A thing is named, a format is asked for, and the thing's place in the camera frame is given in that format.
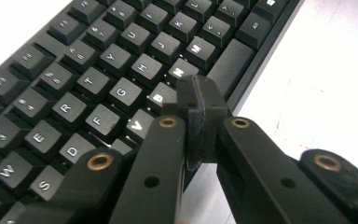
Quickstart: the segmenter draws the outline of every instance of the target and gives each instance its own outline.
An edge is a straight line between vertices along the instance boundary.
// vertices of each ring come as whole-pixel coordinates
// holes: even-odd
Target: brass rivet
[[[339,163],[336,158],[328,155],[316,155],[313,161],[320,167],[329,171],[338,172],[342,168],[341,163]]]
[[[171,128],[176,126],[176,120],[171,118],[162,119],[159,121],[159,125],[164,128]]]
[[[231,123],[237,128],[248,128],[251,125],[246,119],[234,119]]]
[[[113,157],[106,153],[97,154],[91,158],[87,162],[87,166],[89,169],[93,171],[100,171],[104,168],[110,166],[113,163]]]

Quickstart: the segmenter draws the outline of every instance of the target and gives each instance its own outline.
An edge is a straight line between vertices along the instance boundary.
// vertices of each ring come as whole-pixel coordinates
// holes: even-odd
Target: black keyboard
[[[73,1],[0,65],[0,223],[96,147],[130,162],[180,77],[213,79],[233,110],[301,4]]]

